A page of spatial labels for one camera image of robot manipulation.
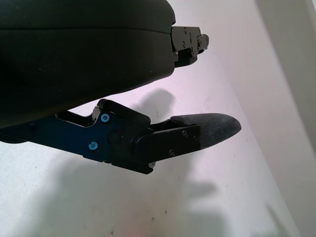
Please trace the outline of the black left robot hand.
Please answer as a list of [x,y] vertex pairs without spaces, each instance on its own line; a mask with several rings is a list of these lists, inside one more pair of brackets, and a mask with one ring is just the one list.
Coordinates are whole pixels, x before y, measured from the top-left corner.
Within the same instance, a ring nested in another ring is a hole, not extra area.
[[209,44],[165,0],[3,0],[0,139],[149,174],[241,131],[225,114],[148,116],[108,100],[193,64]]

